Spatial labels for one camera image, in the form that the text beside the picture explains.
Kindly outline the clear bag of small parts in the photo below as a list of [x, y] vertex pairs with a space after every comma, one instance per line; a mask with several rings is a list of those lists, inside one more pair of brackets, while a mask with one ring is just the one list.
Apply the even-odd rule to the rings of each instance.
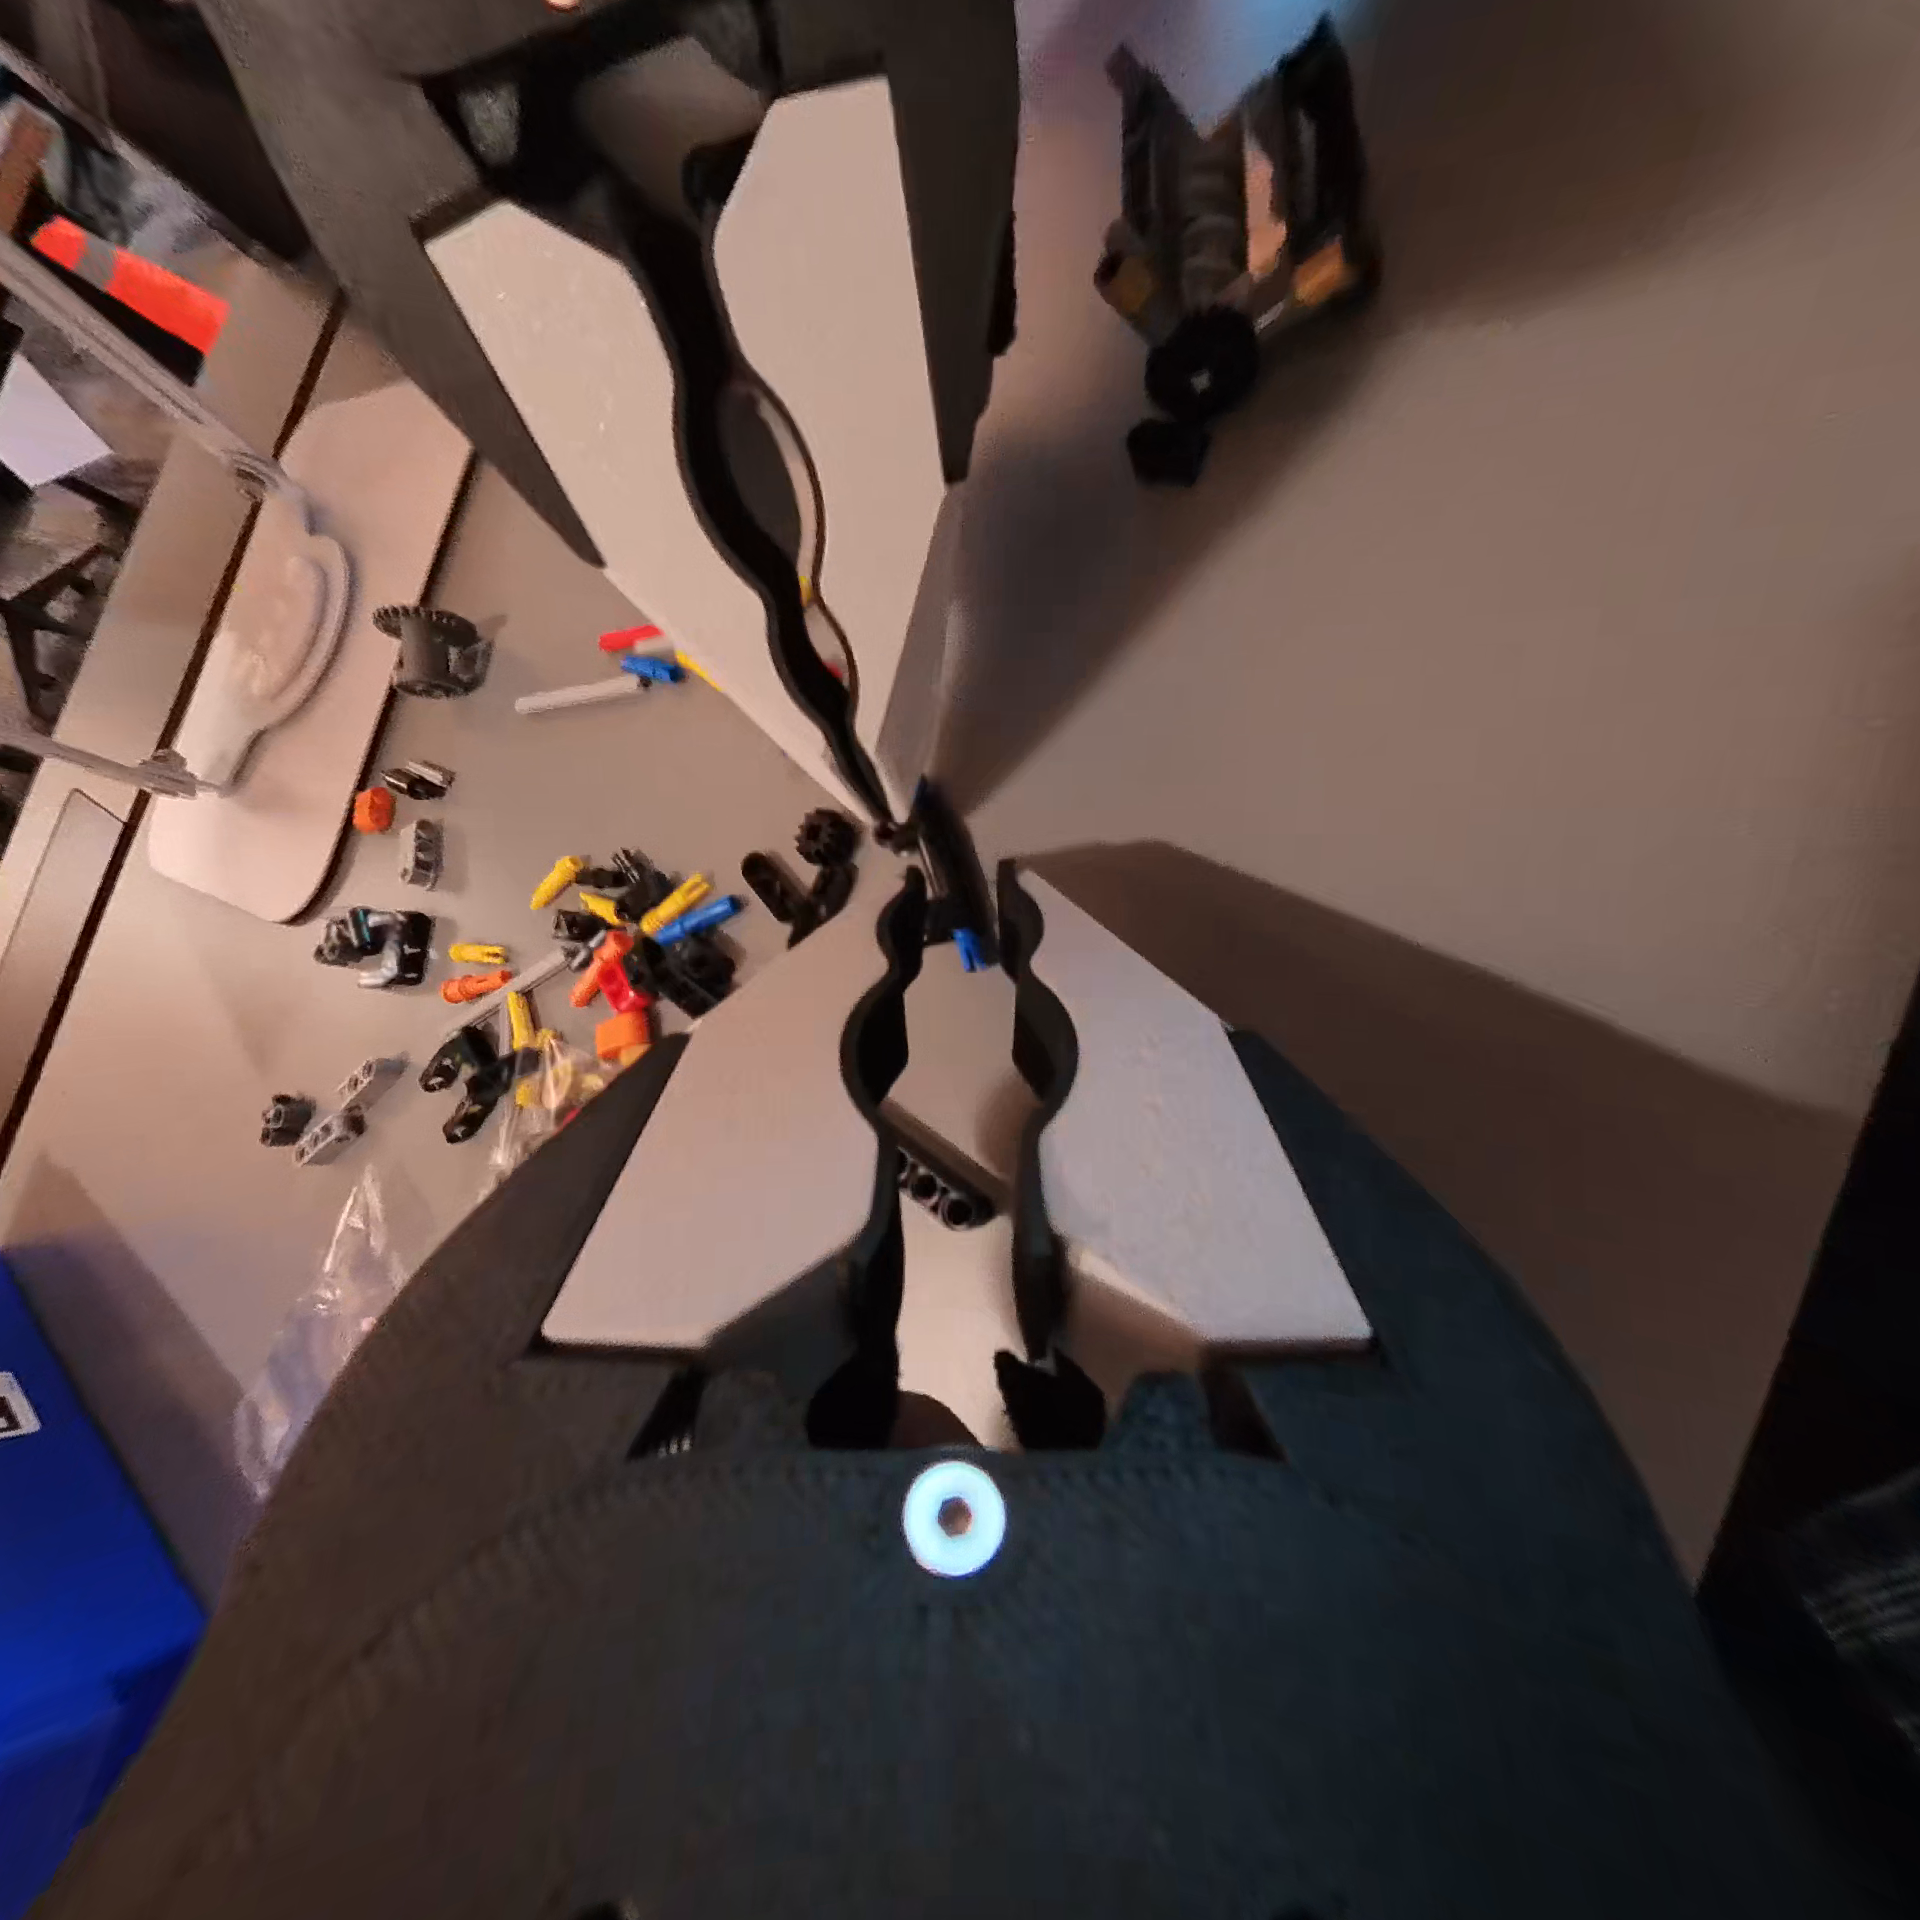
[[500, 1100], [480, 1197], [489, 1197], [545, 1141], [574, 1121], [622, 1073], [556, 1027], [538, 1027], [518, 1055], [515, 1084]]

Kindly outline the grey differential gear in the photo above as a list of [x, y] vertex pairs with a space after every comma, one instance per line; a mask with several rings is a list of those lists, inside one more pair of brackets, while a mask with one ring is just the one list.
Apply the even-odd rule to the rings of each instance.
[[387, 680], [395, 695], [422, 702], [467, 698], [489, 671], [492, 638], [455, 609], [386, 603], [373, 609], [373, 628], [395, 642]]

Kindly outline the red striped object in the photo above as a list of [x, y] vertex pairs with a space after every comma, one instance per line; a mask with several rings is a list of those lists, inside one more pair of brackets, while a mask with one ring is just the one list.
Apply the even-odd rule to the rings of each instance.
[[28, 245], [38, 258], [81, 277], [88, 288], [119, 300], [200, 357], [218, 344], [227, 324], [227, 300], [218, 293], [75, 225], [71, 219], [54, 215], [41, 223], [33, 230]]

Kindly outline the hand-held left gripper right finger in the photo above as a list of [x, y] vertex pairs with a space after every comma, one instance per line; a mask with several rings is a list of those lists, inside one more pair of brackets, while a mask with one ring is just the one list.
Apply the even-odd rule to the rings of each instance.
[[1227, 1022], [1006, 858], [1000, 960], [1033, 1096], [1011, 1168], [1019, 1446], [1096, 1446], [1140, 1381], [1233, 1428], [1251, 1365], [1355, 1357], [1373, 1322]]

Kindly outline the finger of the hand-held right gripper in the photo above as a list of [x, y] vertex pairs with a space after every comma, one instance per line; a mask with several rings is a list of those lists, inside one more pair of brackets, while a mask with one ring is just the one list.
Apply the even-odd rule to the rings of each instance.
[[762, 590], [694, 509], [669, 349], [631, 272], [513, 201], [444, 230], [426, 253], [610, 583], [835, 803], [877, 824], [779, 682]]
[[911, 803], [942, 730], [962, 498], [944, 480], [888, 77], [779, 99], [715, 219], [715, 283], [796, 503], [807, 628]]

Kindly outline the blue plaid shirt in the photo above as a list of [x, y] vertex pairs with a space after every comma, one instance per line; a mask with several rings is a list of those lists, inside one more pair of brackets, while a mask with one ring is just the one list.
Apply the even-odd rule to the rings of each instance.
[[1793, 1589], [1878, 1714], [1916, 1744], [1916, 1470], [1808, 1514]]

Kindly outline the empty clear plastic bag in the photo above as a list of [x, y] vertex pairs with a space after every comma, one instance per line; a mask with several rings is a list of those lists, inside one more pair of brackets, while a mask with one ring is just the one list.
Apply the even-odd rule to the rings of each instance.
[[266, 1508], [321, 1403], [433, 1245], [418, 1178], [391, 1159], [367, 1163], [232, 1410], [253, 1508]]

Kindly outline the black axle with blue pins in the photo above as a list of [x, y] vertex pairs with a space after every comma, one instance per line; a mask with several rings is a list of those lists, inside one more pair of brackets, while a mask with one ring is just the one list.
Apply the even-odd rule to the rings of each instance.
[[901, 842], [923, 871], [923, 946], [952, 946], [962, 972], [1000, 965], [997, 892], [972, 831], [938, 781], [920, 778]]

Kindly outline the cluster of black connectors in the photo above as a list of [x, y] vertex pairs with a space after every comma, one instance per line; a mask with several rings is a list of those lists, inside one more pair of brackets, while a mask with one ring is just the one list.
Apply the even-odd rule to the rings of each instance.
[[[574, 889], [590, 889], [622, 900], [626, 928], [618, 930], [633, 938], [631, 953], [643, 960], [651, 994], [687, 1020], [703, 1020], [721, 998], [727, 998], [736, 987], [739, 964], [733, 946], [721, 940], [721, 930], [703, 940], [690, 940], [687, 946], [655, 946], [636, 930], [641, 910], [681, 880], [687, 874], [661, 868], [643, 851], [618, 850], [608, 861], [589, 861]], [[608, 923], [594, 923], [594, 917], [577, 908], [574, 889], [563, 896], [557, 903], [545, 908], [551, 913], [551, 938], [563, 946], [571, 978], [577, 965], [574, 953], [608, 930]]]

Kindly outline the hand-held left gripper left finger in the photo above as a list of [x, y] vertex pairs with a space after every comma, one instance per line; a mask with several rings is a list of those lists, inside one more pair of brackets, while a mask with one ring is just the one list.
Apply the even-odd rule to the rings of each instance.
[[679, 1044], [545, 1314], [556, 1348], [756, 1370], [815, 1446], [899, 1422], [903, 996], [927, 880], [869, 868], [852, 900]]

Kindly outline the partly built lego model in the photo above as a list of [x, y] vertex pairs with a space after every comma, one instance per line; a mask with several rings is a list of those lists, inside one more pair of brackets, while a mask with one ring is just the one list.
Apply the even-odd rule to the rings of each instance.
[[1120, 208], [1095, 288], [1146, 349], [1142, 392], [1174, 423], [1245, 405], [1264, 349], [1369, 305], [1380, 280], [1355, 70], [1328, 5], [1278, 61], [1208, 102], [1146, 38], [1107, 55]]

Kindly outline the blue box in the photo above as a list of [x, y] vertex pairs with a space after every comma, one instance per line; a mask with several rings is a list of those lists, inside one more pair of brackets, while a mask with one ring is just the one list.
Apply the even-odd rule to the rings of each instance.
[[3, 1270], [3, 1917], [152, 1735], [205, 1612]]

